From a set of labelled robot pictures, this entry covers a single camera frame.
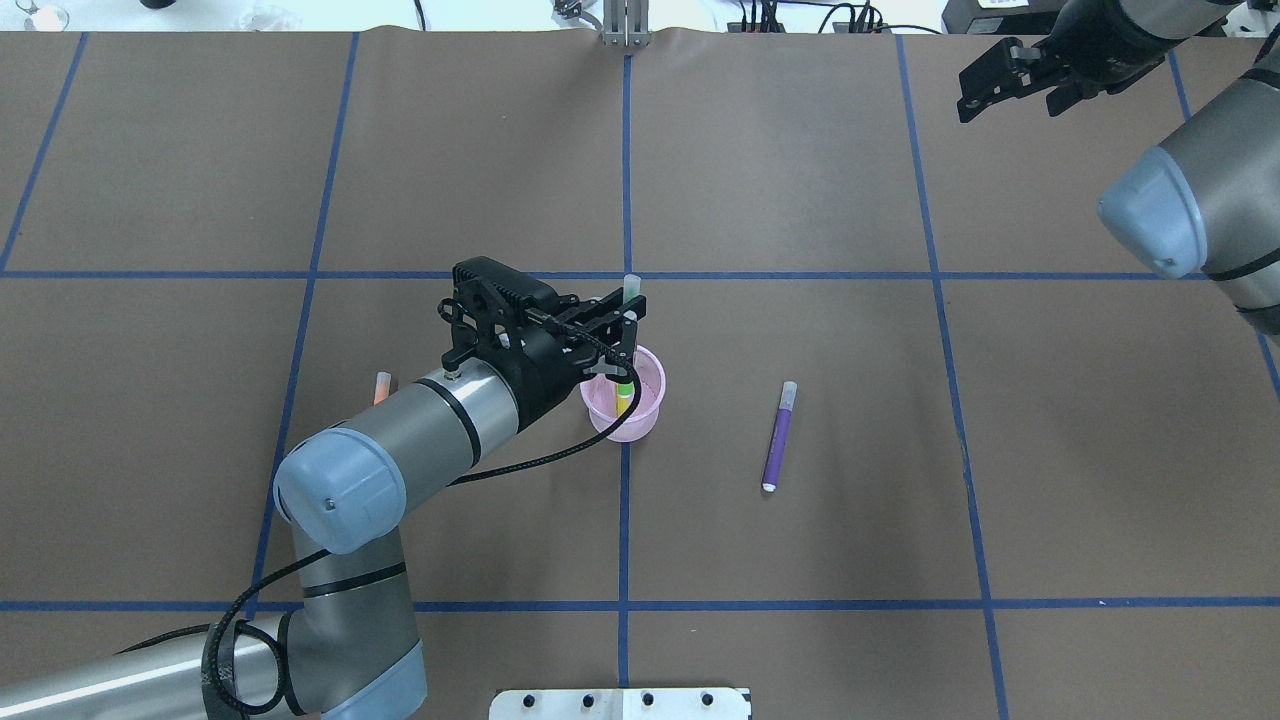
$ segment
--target green marker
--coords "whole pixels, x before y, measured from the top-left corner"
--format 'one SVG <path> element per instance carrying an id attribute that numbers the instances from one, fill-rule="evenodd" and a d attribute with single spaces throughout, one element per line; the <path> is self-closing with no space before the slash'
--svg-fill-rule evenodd
<path id="1" fill-rule="evenodd" d="M 622 302 L 631 302 L 640 296 L 640 275 L 626 275 L 622 278 Z M 617 396 L 617 416 L 621 418 L 627 407 L 631 406 L 631 397 L 635 396 L 636 388 L 631 383 L 618 384 Z"/>

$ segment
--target metal plate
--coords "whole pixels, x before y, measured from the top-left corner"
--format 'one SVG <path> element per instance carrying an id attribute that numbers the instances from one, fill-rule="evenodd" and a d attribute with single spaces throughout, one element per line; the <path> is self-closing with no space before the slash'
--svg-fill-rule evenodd
<path id="1" fill-rule="evenodd" d="M 745 688 L 506 691 L 498 693 L 489 706 L 489 720 L 552 717 L 750 720 L 751 691 Z"/>

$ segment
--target marker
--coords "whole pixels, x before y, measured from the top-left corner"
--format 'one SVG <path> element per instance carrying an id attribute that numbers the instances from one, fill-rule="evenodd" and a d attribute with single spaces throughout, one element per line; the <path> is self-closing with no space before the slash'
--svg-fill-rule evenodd
<path id="1" fill-rule="evenodd" d="M 773 418 L 773 439 L 769 441 L 769 459 L 764 462 L 764 479 L 760 480 L 760 489 L 773 492 L 778 489 L 778 475 L 782 474 L 782 456 L 787 452 L 787 430 L 791 429 L 791 409 L 796 405 L 796 384 L 791 380 L 782 383 L 782 400 L 778 402 L 778 414 Z"/>
<path id="2" fill-rule="evenodd" d="M 622 278 L 622 302 L 631 302 L 640 295 L 640 275 L 626 275 Z M 614 401 L 614 410 L 617 411 L 616 418 L 621 418 L 627 407 L 631 406 L 631 397 L 635 396 L 636 388 L 631 383 L 618 383 L 618 395 Z"/>
<path id="3" fill-rule="evenodd" d="M 396 378 L 390 373 L 378 373 L 374 379 L 374 405 L 387 400 L 396 392 Z"/>

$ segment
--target purple marker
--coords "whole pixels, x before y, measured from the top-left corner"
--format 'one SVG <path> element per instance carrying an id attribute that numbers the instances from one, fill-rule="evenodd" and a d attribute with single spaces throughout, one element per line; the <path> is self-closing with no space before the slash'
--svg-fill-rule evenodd
<path id="1" fill-rule="evenodd" d="M 782 383 L 782 400 L 778 402 L 778 415 L 773 419 L 773 439 L 769 442 L 769 459 L 764 464 L 764 479 L 760 489 L 778 489 L 778 475 L 782 473 L 782 456 L 787 452 L 787 430 L 791 429 L 791 409 L 796 405 L 796 384 Z"/>

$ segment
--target white marker cap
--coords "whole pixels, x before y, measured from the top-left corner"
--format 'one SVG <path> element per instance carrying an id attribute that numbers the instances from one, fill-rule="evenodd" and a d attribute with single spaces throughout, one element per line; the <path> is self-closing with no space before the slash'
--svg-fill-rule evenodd
<path id="1" fill-rule="evenodd" d="M 782 383 L 782 401 L 778 402 L 778 410 L 791 410 L 796 406 L 796 389 L 799 386 L 794 380 Z"/>
<path id="2" fill-rule="evenodd" d="M 640 275 L 626 275 L 622 278 L 622 301 L 630 302 L 640 295 Z"/>
<path id="3" fill-rule="evenodd" d="M 378 373 L 374 379 L 374 405 L 390 397 L 392 392 L 396 391 L 394 384 L 396 380 L 390 373 Z"/>

